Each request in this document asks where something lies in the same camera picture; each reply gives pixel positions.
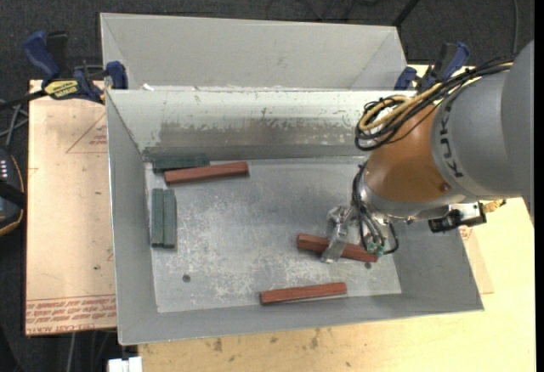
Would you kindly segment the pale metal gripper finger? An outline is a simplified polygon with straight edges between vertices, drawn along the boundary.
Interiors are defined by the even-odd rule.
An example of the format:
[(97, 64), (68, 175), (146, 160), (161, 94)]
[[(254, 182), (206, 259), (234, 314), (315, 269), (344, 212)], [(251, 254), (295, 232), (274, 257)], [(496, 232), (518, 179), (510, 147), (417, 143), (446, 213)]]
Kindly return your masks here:
[(337, 230), (337, 226), (342, 223), (341, 221), (342, 209), (332, 208), (327, 212), (326, 217), (326, 235), (332, 236)]
[(327, 232), (328, 239), (325, 250), (320, 255), (323, 263), (331, 264), (337, 262), (348, 243), (349, 230), (343, 225), (337, 225), (330, 228)]

